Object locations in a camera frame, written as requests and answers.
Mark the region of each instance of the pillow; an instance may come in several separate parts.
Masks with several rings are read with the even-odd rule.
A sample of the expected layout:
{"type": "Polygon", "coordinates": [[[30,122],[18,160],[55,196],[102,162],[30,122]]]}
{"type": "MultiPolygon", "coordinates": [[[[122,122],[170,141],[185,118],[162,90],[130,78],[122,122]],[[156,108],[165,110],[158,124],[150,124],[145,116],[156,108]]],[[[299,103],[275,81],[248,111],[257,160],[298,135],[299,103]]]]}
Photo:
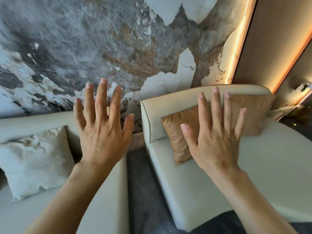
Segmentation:
{"type": "Polygon", "coordinates": [[[0,168],[14,201],[63,185],[74,165],[64,126],[0,143],[0,168]]]}
{"type": "MultiPolygon", "coordinates": [[[[232,127],[235,126],[240,109],[247,108],[246,121],[242,135],[260,135],[263,129],[263,120],[271,109],[274,99],[275,95],[231,95],[232,127]]],[[[175,165],[179,165],[191,159],[192,156],[180,125],[183,123],[188,124],[193,129],[195,136],[198,137],[198,106],[162,117],[160,120],[170,139],[175,165]]]]}

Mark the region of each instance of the hand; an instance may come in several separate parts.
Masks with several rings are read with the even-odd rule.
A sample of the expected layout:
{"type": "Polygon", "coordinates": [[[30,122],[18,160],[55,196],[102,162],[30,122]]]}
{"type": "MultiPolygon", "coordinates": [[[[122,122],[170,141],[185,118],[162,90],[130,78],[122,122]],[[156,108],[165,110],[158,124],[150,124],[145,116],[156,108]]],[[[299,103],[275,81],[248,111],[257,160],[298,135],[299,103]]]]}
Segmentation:
{"type": "Polygon", "coordinates": [[[223,96],[224,109],[221,106],[219,88],[215,87],[211,99],[211,114],[204,93],[198,96],[199,136],[195,138],[189,125],[182,124],[181,129],[189,145],[192,157],[209,177],[228,178],[240,171],[237,164],[239,140],[245,122],[246,108],[240,110],[234,129],[232,129],[232,107],[230,93],[223,96]]]}
{"type": "Polygon", "coordinates": [[[81,162],[92,164],[100,170],[105,166],[112,169],[126,153],[134,128],[134,115],[130,114],[120,125],[121,87],[116,86],[107,115],[107,80],[101,79],[96,99],[93,96],[94,86],[87,83],[85,87],[84,111],[81,100],[76,99],[74,117],[79,128],[82,149],[81,162]]]}

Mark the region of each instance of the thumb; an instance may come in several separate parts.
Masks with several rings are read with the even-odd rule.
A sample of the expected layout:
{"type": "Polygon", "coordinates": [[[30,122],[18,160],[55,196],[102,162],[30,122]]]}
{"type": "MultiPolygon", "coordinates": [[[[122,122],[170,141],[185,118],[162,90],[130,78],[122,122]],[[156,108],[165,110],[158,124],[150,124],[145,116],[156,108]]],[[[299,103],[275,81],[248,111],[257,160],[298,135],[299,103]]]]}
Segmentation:
{"type": "Polygon", "coordinates": [[[131,142],[131,136],[134,129],[134,114],[129,114],[124,121],[124,128],[122,130],[122,137],[126,142],[127,146],[131,142]]]}
{"type": "Polygon", "coordinates": [[[193,150],[197,146],[197,139],[192,128],[187,124],[181,124],[180,127],[189,149],[193,150]]]}

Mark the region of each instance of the tan pillow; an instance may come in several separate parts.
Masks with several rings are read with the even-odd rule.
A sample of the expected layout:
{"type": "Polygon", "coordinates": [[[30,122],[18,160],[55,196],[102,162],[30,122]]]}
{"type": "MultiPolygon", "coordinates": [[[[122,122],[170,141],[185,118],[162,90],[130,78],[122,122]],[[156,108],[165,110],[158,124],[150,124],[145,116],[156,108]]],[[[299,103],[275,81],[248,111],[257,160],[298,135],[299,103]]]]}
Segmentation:
{"type": "MultiPolygon", "coordinates": [[[[242,135],[260,135],[263,129],[263,120],[271,109],[274,99],[275,95],[231,95],[232,126],[235,126],[240,109],[247,108],[242,135]]],[[[191,159],[192,156],[180,125],[183,123],[188,124],[193,129],[195,136],[198,137],[198,106],[162,117],[160,120],[170,139],[175,165],[191,159]]]]}

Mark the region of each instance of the white sofa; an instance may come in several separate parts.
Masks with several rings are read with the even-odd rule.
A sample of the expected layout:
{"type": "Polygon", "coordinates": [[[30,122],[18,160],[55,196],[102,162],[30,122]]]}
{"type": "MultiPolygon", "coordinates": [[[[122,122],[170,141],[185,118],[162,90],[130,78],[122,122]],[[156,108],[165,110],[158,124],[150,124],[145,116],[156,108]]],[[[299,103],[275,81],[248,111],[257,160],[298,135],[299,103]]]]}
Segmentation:
{"type": "MultiPolygon", "coordinates": [[[[219,85],[220,93],[271,94],[255,85],[219,85]]],[[[213,86],[193,88],[141,102],[146,151],[178,229],[191,231],[232,209],[194,160],[175,166],[160,118],[197,105],[199,92],[211,98],[213,86]]],[[[242,137],[239,165],[266,199],[290,221],[312,221],[312,142],[293,129],[266,119],[260,136],[242,137]]]]}
{"type": "MultiPolygon", "coordinates": [[[[72,112],[1,119],[0,143],[62,125],[67,125],[72,154],[81,156],[78,130],[72,112]]],[[[42,191],[20,202],[12,202],[12,194],[3,173],[0,173],[0,181],[0,232],[5,234],[22,233],[60,189],[42,191]]],[[[129,233],[126,157],[116,164],[95,195],[77,233],[129,233]]]]}

